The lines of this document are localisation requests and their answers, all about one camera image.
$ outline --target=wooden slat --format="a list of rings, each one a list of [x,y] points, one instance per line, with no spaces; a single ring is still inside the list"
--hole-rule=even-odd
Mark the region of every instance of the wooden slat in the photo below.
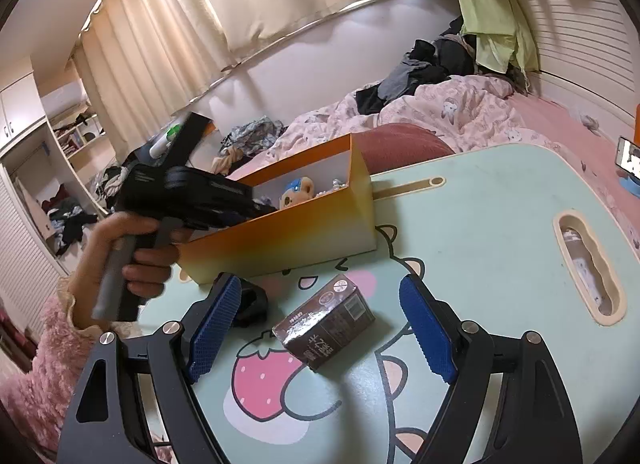
[[[540,51],[540,69],[633,114],[636,78],[618,0],[519,0]]]
[[[59,274],[31,237],[9,191],[0,179],[0,298],[15,326],[39,337],[44,327],[40,314]]]

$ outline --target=hand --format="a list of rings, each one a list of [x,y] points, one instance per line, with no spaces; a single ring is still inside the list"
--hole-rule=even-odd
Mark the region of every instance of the hand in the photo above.
[[[91,313],[113,242],[124,235],[153,233],[159,225],[155,219],[119,212],[99,222],[94,228],[69,284],[69,292],[76,297],[73,320],[78,329],[98,325],[107,330],[110,326],[108,321],[93,320]],[[172,240],[185,241],[189,235],[190,232],[186,230],[176,230]],[[127,287],[139,297],[155,298],[162,293],[164,282],[171,277],[171,266],[178,261],[178,249],[173,245],[139,249],[134,253],[134,261],[136,263],[122,268],[122,274],[129,282]]]

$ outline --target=light blue table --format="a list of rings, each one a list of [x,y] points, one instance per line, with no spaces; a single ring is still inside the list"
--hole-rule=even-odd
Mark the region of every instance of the light blue table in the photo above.
[[[640,394],[640,264],[622,231],[556,154],[503,145],[374,176],[374,189],[441,176],[446,184],[376,201],[378,249],[252,279],[270,295],[263,327],[232,330],[195,392],[234,463],[410,462],[447,390],[431,373],[398,303],[409,270],[488,332],[540,332],[558,365],[594,462]],[[598,325],[581,301],[554,236],[566,209],[588,220],[622,283],[626,317]],[[180,319],[209,290],[174,271],[141,315],[145,333]],[[314,374],[268,331],[337,273],[356,282],[377,316]],[[494,376],[467,462],[480,458],[497,403]]]

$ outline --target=pink strawberry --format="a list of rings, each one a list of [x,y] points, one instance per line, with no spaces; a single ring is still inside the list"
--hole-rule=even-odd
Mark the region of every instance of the pink strawberry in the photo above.
[[[271,348],[276,343],[271,331],[263,332],[240,349],[233,370],[231,390],[236,403],[246,415],[260,422],[284,411],[280,400],[284,388],[303,365],[286,350]]]

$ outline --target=table handle slot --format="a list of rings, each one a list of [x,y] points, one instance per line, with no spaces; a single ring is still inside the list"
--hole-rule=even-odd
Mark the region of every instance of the table handle slot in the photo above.
[[[397,197],[398,195],[413,193],[424,189],[438,188],[446,182],[447,180],[444,177],[438,175],[436,177],[422,179],[421,181],[412,181],[411,183],[398,184],[398,186],[375,189],[373,191],[373,200],[387,199],[388,197]]]
[[[556,239],[567,269],[593,319],[605,327],[626,314],[626,294],[602,244],[581,213],[568,210],[554,219]]]

